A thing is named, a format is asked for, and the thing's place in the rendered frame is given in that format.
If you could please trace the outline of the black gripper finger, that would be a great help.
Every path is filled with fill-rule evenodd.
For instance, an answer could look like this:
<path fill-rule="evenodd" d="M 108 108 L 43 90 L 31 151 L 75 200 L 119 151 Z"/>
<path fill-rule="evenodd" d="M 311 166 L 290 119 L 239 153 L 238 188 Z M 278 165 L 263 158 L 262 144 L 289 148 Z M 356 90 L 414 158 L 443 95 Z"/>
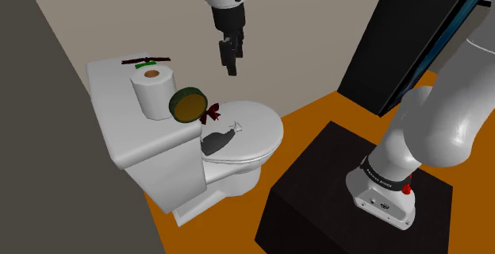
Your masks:
<path fill-rule="evenodd" d="M 228 75 L 236 76 L 236 49 L 229 37 L 219 42 L 221 64 L 227 68 Z"/>
<path fill-rule="evenodd" d="M 243 30 L 238 30 L 235 33 L 235 36 L 233 37 L 233 40 L 235 41 L 234 49 L 235 49 L 235 56 L 236 56 L 236 58 L 243 58 L 244 57 L 244 50 L 243 50 L 243 45 L 244 45 L 244 31 Z"/>

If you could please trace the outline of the dark red ribbon bow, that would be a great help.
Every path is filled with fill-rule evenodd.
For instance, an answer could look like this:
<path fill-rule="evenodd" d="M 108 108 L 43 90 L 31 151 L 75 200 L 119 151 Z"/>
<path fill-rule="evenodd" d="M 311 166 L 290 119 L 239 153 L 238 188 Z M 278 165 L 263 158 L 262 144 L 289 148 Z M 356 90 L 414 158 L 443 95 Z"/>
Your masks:
<path fill-rule="evenodd" d="M 212 120 L 216 121 L 221 115 L 218 113 L 219 106 L 220 105 L 218 103 L 212 104 L 199 118 L 200 122 L 205 125 L 207 122 L 207 117 L 210 117 Z"/>

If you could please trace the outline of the green round tin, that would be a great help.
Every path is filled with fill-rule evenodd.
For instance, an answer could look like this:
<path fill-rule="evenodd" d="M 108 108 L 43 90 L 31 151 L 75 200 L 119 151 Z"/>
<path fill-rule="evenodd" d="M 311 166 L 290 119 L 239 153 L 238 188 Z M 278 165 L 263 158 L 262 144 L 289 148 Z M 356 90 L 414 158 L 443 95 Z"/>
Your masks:
<path fill-rule="evenodd" d="M 169 110 L 176 121 L 190 123 L 203 115 L 207 105 L 208 99 L 201 90 L 197 87 L 184 87 L 172 95 Z"/>

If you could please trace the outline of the dark red and green stick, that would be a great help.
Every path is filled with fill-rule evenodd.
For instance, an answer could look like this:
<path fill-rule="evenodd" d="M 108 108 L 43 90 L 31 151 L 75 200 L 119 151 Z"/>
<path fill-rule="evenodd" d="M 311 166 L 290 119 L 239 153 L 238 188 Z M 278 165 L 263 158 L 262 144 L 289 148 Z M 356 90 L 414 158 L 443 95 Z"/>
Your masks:
<path fill-rule="evenodd" d="M 121 64 L 122 65 L 132 64 L 135 69 L 140 69 L 142 67 L 156 65 L 158 62 L 170 62 L 170 61 L 171 61 L 170 57 L 146 56 L 146 57 L 134 58 L 129 60 L 122 60 Z"/>

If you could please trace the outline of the white toilet paper roll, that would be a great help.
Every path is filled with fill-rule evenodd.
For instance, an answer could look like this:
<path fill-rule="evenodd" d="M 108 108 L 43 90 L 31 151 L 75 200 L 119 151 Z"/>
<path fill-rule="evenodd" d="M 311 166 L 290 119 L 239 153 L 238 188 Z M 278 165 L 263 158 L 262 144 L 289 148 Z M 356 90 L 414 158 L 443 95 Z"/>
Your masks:
<path fill-rule="evenodd" d="M 168 66 L 140 67 L 130 81 L 146 118 L 159 121 L 171 117 L 169 102 L 177 89 L 174 72 Z"/>

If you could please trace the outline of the grey flask with white neck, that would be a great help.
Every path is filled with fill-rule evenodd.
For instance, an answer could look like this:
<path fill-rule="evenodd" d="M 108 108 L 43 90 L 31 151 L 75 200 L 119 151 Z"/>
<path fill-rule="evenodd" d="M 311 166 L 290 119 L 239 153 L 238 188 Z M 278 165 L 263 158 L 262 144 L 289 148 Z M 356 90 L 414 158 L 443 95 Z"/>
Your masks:
<path fill-rule="evenodd" d="M 206 156 L 210 156 L 215 152 L 218 152 L 232 140 L 236 133 L 241 130 L 242 126 L 235 121 L 233 125 L 230 125 L 230 130 L 226 133 L 210 133 L 205 138 L 201 139 L 201 151 Z"/>

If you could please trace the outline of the black door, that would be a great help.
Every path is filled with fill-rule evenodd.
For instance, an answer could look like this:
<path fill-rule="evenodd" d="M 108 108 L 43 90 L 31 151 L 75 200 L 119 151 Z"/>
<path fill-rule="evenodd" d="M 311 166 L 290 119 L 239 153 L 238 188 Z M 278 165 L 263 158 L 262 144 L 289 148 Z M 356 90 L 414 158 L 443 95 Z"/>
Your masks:
<path fill-rule="evenodd" d="M 338 93 L 379 117 L 417 84 L 481 0 L 379 0 Z"/>

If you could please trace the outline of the black robot stand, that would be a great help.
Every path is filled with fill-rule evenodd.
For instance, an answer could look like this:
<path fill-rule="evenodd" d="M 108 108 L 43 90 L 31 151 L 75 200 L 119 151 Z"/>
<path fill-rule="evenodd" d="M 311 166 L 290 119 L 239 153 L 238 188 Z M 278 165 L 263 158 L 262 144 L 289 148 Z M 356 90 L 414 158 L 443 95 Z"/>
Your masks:
<path fill-rule="evenodd" d="M 400 230 L 358 208 L 345 176 L 374 144 L 329 122 L 270 190 L 255 236 L 267 254 L 448 254 L 453 188 L 418 169 Z"/>

